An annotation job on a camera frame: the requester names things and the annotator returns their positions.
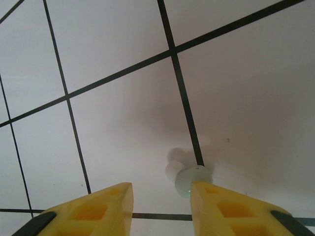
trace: black rubber pad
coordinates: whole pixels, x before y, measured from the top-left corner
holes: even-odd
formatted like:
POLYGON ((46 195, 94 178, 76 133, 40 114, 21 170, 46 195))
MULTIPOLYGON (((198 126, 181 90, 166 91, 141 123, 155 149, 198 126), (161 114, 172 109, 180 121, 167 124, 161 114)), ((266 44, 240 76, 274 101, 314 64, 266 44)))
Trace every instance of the black rubber pad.
POLYGON ((57 214, 53 211, 34 217, 12 236, 37 236, 57 214))
POLYGON ((270 213, 294 236, 314 236, 308 228, 298 222, 292 215, 277 210, 272 210, 270 213))

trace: black metal grid strip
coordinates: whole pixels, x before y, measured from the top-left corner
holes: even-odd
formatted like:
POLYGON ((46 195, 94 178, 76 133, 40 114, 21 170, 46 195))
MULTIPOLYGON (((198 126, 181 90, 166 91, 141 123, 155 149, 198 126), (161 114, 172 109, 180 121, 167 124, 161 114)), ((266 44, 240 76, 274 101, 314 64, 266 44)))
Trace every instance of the black metal grid strip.
MULTIPOLYGON (((0 209, 0 212, 12 213, 42 213, 44 210, 39 209, 0 209)), ((153 220, 180 220, 192 221, 192 216, 189 214, 160 214, 160 213, 133 213, 134 219, 153 219, 153 220)), ((315 218, 295 217, 304 226, 315 227, 315 218)))
MULTIPOLYGON (((0 24, 3 23, 3 21, 23 2, 24 0, 19 0, 1 19, 0 19, 0 24)), ((223 26, 219 29, 216 29, 212 32, 209 32, 207 34, 204 34, 200 37, 197 37, 193 40, 190 40, 186 43, 183 43, 179 46, 175 46, 175 43, 174 43, 174 40, 173 40, 173 37, 172 37, 172 33, 171 33, 171 29, 170 29, 170 25, 169 25, 169 21, 168 21, 168 18, 167 18, 167 13, 166 13, 166 9, 165 9, 165 4, 163 2, 163 0, 157 0, 158 1, 158 5, 159 5, 159 9, 160 9, 160 13, 161 13, 161 17, 162 17, 162 21, 163 21, 163 26, 164 26, 164 30, 165 30, 165 34, 166 34, 166 37, 167 37, 167 42, 168 42, 168 46, 169 46, 169 50, 163 52, 163 53, 160 53, 156 56, 153 56, 149 59, 146 59, 142 62, 139 62, 133 66, 130 66, 122 71, 119 71, 115 74, 112 74, 110 76, 107 76, 101 80, 98 80, 88 86, 85 86, 83 88, 80 88, 74 92, 71 92, 71 93, 68 93, 67 92, 67 89, 66 89, 66 86, 65 86, 65 79, 64 79, 64 76, 63 76, 63 72, 62 72, 62 67, 61 67, 61 63, 60 63, 60 58, 59 58, 59 54, 58 54, 58 49, 57 49, 57 45, 56 45, 56 40, 55 40, 55 37, 54 37, 54 34, 53 34, 53 30, 52 30, 52 24, 51 24, 51 21, 50 21, 50 17, 49 17, 49 12, 48 12, 48 7, 47 7, 47 3, 46 3, 46 0, 43 0, 44 1, 44 6, 45 6, 45 11, 46 11, 46 16, 47 16, 47 20, 48 20, 48 23, 49 23, 49 27, 50 27, 50 31, 51 31, 51 34, 52 34, 52 40, 53 40, 53 44, 54 44, 54 48, 55 48, 55 53, 56 53, 56 57, 57 57, 57 61, 58 61, 58 66, 59 66, 59 70, 60 70, 60 74, 61 74, 61 78, 62 78, 62 82, 63 82, 63 88, 64 88, 64 91, 65 91, 65 96, 62 96, 56 100, 53 100, 49 103, 46 103, 40 107, 37 107, 31 111, 28 111, 24 114, 21 114, 17 117, 14 117, 14 118, 11 118, 9 116, 9 120, 8 121, 5 121, 3 123, 0 124, 0 128, 5 126, 5 125, 8 125, 10 124, 11 126, 11 131, 12 131, 12 135, 14 137, 14 142, 15 142, 15 146, 16 146, 16 151, 18 153, 18 150, 17 150, 17 145, 16 145, 16 140, 15 140, 15 136, 14 136, 14 132, 13 132, 13 127, 12 127, 12 123, 15 122, 15 121, 18 121, 20 119, 23 119, 25 117, 28 117, 32 114, 35 114, 37 112, 40 112, 44 109, 47 109, 51 106, 54 106, 56 104, 59 104, 63 101, 67 101, 67 104, 68 104, 68 108, 69 108, 69 113, 70 113, 70 117, 71 117, 71 123, 72 123, 72 127, 73 127, 73 131, 75 133, 75 136, 76 136, 76 142, 77 142, 77 146, 78 146, 78 152, 81 153, 79 154, 80 155, 80 160, 83 161, 83 157, 82 157, 82 152, 81 152, 81 148, 80 148, 80 144, 79 144, 79 139, 78 139, 78 135, 77 135, 77 132, 76 132, 76 127, 75 127, 75 123, 74 123, 74 117, 73 117, 73 112, 72 112, 72 108, 71 108, 71 103, 70 103, 70 98, 72 97, 75 97, 75 96, 78 96, 84 92, 87 92, 87 91, 90 91, 98 86, 101 86, 107 82, 110 82, 112 80, 115 80, 117 78, 120 78, 124 75, 127 75, 129 73, 132 73, 136 70, 139 70, 145 66, 148 66, 148 65, 151 65, 155 62, 158 62, 162 59, 165 59, 169 56, 171 56, 172 58, 172 62, 173 62, 173 66, 174 66, 174 70, 175 70, 175 74, 176 74, 176 78, 177 78, 177 82, 178 82, 178 86, 179 86, 179 90, 180 90, 180 93, 181 93, 181 98, 182 98, 182 102, 183 102, 183 106, 184 106, 184 111, 185 111, 185 115, 186 115, 186 118, 187 118, 187 121, 188 121, 188 124, 189 124, 189 132, 190 132, 190 135, 192 137, 192 139, 194 138, 197 138, 197 135, 196 135, 196 132, 195 132, 195 127, 193 125, 193 119, 192 119, 192 114, 191 114, 191 110, 190 110, 190 106, 189 106, 189 101, 188 101, 188 96, 187 96, 187 92, 186 92, 186 88, 185 88, 185 84, 184 84, 184 79, 183 79, 183 75, 182 75, 182 72, 181 72, 181 69, 180 69, 180 64, 179 64, 179 61, 178 61, 178 56, 177 54, 179 52, 182 52, 184 50, 187 50, 187 49, 190 49, 194 46, 197 46, 199 44, 202 44, 204 42, 207 42, 211 39, 214 39, 216 37, 219 37, 223 34, 226 34, 226 33, 229 33, 233 30, 236 30, 238 28, 241 28, 245 25, 248 25, 250 23, 253 23, 255 21, 258 21, 262 18, 265 18, 269 15, 272 15, 274 13, 277 13, 279 11, 282 11, 288 7, 291 7, 293 5, 296 5, 300 2, 303 2, 305 0, 283 0, 283 1, 280 1, 274 5, 271 5, 267 8, 264 8, 258 12, 255 12, 251 15, 248 15, 244 18, 241 18, 235 22, 232 22, 226 26, 223 26)), ((2 92, 3 92, 3 95, 4 95, 4 88, 3 88, 3 84, 2 84, 2 80, 0 79, 0 82, 1 82, 1 89, 2 89, 2 92)), ((7 102, 6 102, 6 99, 5 99, 5 104, 6 104, 6 108, 7 108, 7 112, 8 112, 8 106, 7 106, 7 102)), ((193 145, 194 146, 194 151, 195 151, 195 155, 196 155, 196 159, 197 159, 197 163, 198 164, 203 164, 203 161, 202 161, 202 156, 201 156, 201 152, 200 152, 200 147, 199 147, 199 143, 196 142, 198 141, 197 140, 194 140, 193 141, 193 145)), ((38 210, 38 209, 32 209, 31 208, 31 204, 30 204, 30 200, 29 200, 29 195, 28 195, 28 191, 27 191, 27 187, 26 187, 26 182, 25 182, 25 178, 24 178, 24 174, 23 174, 23 170, 22 170, 22 165, 21 165, 21 161, 20 161, 20 158, 19 158, 19 164, 20 164, 20 168, 21 168, 21 172, 22 172, 22 176, 23 176, 23 181, 24 181, 24 185, 25 185, 25 189, 26 189, 26 193, 27 193, 27 197, 28 197, 28 201, 29 201, 29 206, 30 206, 30 209, 0 209, 0 212, 26 212, 26 213, 41 213, 43 210, 38 210)), ((191 215, 177 215, 177 214, 150 214, 150 213, 134 213, 133 214, 133 217, 134 218, 143 218, 143 219, 170 219, 170 220, 191 220, 191 215)), ((304 225, 306 226, 315 226, 315 218, 297 218, 301 223, 304 223, 304 225)))
POLYGON ((173 39, 171 26, 168 20, 165 3, 164 3, 164 0, 157 0, 157 3, 158 3, 159 11, 160 11, 163 26, 164 26, 168 48, 171 53, 172 63, 173 63, 174 71, 175 71, 175 76, 176 76, 179 92, 182 99, 182 104, 183 104, 183 108, 184 108, 184 112, 186 116, 186 121, 188 124, 189 134, 190 134, 190 138, 192 142, 193 151, 195 153, 196 162, 197 162, 197 165, 204 166, 201 149, 199 145, 199 140, 197 136, 197 131, 196 131, 196 127, 193 121, 191 108, 190 108, 190 104, 188 100, 188 95, 186 91, 186 86, 183 79, 181 65, 178 60, 178 55, 176 52, 176 47, 175 47, 175 43, 173 39))
MULTIPOLYGON (((11 118, 11 115, 10 115, 10 111, 9 111, 8 102, 7 102, 7 100, 6 100, 6 96, 5 96, 5 92, 4 92, 4 87, 3 87, 1 75, 0 75, 0 84, 1 84, 1 90, 2 90, 2 94, 3 94, 3 98, 4 98, 4 103, 5 103, 6 112, 7 112, 7 114, 8 114, 8 118, 10 119, 10 118, 11 118)), ((22 175, 22 179, 23 179, 24 188, 25 188, 26 198, 27 198, 27 200, 28 200, 29 208, 30 208, 30 210, 32 210, 31 201, 30 201, 30 196, 29 196, 28 188, 27 188, 27 186, 26 186, 26 180, 25 180, 25 176, 24 176, 24 172, 23 172, 22 162, 21 162, 21 158, 20 158, 20 154, 19 154, 19 150, 18 150, 18 145, 17 145, 17 143, 16 143, 16 139, 15 139, 15 134, 14 134, 14 130, 13 130, 13 125, 12 125, 12 123, 10 123, 10 128, 11 128, 11 133, 12 133, 12 137, 13 137, 13 142, 14 142, 14 146, 15 146, 15 150, 16 150, 16 155, 17 155, 18 161, 19 161, 19 166, 20 166, 20 171, 21 171, 21 175, 22 175)))
POLYGON ((221 28, 218 28, 214 31, 211 31, 209 33, 206 33, 200 37, 197 37, 195 39, 192 39, 186 43, 183 43, 176 47, 176 52, 182 52, 189 48, 192 48, 194 46, 197 46, 199 44, 202 44, 204 42, 207 42, 211 39, 217 38, 221 35, 224 35, 226 33, 229 33, 231 31, 237 30, 243 26, 249 25, 255 21, 261 20, 267 16, 270 16, 272 14, 275 14, 279 11, 285 10, 291 6, 294 6, 300 2, 303 2, 305 0, 282 0, 276 4, 273 4, 271 6, 268 6, 260 11, 257 11, 253 14, 250 14, 246 17, 243 17, 237 21, 234 21, 228 25, 225 25, 221 28))
POLYGON ((48 21, 48 25, 49 25, 51 38, 52 38, 53 45, 54 45, 54 50, 55 50, 55 54, 56 54, 56 59, 57 59, 57 63, 58 63, 60 77, 61 77, 61 81, 63 83, 63 90, 64 90, 64 93, 65 93, 65 99, 67 101, 67 105, 68 105, 68 109, 69 109, 72 129, 73 129, 73 133, 74 133, 74 137, 75 137, 75 142, 76 142, 77 148, 78 148, 78 153, 79 153, 79 158, 80 158, 82 171, 83 171, 83 175, 84 175, 84 179, 85 179, 85 184, 87 186, 87 191, 90 194, 91 193, 91 188, 90 188, 88 173, 87 173, 87 170, 85 168, 85 163, 84 163, 84 159, 83 159, 83 155, 82 155, 82 150, 81 150, 81 146, 80 146, 80 141, 79 141, 77 128, 76 128, 75 121, 74 121, 74 116, 73 116, 73 111, 72 111, 72 107, 71 107, 71 103, 70 103, 68 89, 67 89, 66 82, 65 82, 65 79, 64 79, 63 67, 61 65, 61 61, 60 61, 60 57, 59 57, 59 52, 58 52, 58 48, 57 48, 57 43, 56 43, 56 38, 55 38, 55 34, 54 34, 54 29, 53 29, 53 25, 51 23, 51 19, 50 19, 50 15, 49 15, 49 11, 48 11, 48 6, 47 6, 46 0, 43 0, 43 3, 44 3, 44 7, 45 7, 45 12, 46 12, 46 17, 47 17, 47 21, 48 21))

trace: yellow plastic part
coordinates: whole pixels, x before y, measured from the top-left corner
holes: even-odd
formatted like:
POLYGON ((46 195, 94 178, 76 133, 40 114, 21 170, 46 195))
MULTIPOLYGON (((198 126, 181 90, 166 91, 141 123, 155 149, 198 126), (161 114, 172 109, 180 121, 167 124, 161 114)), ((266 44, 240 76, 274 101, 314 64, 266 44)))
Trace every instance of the yellow plastic part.
POLYGON ((133 210, 131 183, 120 183, 55 206, 57 216, 39 236, 128 236, 133 210))
POLYGON ((284 209, 213 184, 191 185, 195 236, 292 236, 270 213, 284 209))

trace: rectangular cutout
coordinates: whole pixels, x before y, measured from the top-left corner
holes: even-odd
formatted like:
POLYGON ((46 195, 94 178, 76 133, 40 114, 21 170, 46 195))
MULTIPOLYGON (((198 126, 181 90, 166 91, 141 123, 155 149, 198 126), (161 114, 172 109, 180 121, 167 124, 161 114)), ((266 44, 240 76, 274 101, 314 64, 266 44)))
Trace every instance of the rectangular cutout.
POLYGON ((254 217, 254 214, 248 208, 248 206, 241 203, 234 202, 219 202, 217 207, 220 209, 222 215, 226 218, 234 217, 254 217))
POLYGON ((100 220, 107 210, 107 205, 82 205, 77 207, 69 220, 100 220))
POLYGON ((119 189, 111 189, 108 193, 106 193, 106 195, 108 196, 116 196, 119 194, 119 189))
POLYGON ((217 190, 214 190, 211 188, 207 188, 206 191, 207 191, 207 193, 219 193, 217 190))

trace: white ceiling tile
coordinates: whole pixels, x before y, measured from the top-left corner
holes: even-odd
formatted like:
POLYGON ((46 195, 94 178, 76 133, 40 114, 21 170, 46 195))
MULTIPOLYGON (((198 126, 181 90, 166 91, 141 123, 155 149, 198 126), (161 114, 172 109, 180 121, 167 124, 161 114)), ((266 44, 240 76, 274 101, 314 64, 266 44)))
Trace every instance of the white ceiling tile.
POLYGON ((279 0, 165 0, 176 45, 250 15, 279 0))
POLYGON ((1 0, 0 19, 18 2, 18 0, 1 0))
POLYGON ((69 91, 168 49, 155 0, 49 0, 69 91))
POLYGON ((314 11, 309 0, 179 54, 214 184, 295 217, 315 215, 314 11))
POLYGON ((92 191, 132 182, 134 212, 190 213, 165 175, 168 154, 192 149, 170 58, 70 101, 92 191))
POLYGON ((66 102, 13 123, 32 208, 87 194, 66 102))
POLYGON ((315 234, 315 227, 307 227, 310 231, 312 231, 312 233, 315 234))
POLYGON ((0 123, 3 123, 9 119, 8 113, 6 111, 5 102, 2 90, 0 90, 0 123))
POLYGON ((64 95, 43 2, 23 2, 0 26, 0 73, 12 117, 64 95))
POLYGON ((10 125, 0 128, 0 208, 29 208, 10 125))
POLYGON ((192 221, 132 219, 130 236, 193 236, 192 221))
POLYGON ((0 235, 11 236, 31 219, 30 213, 0 212, 0 235))

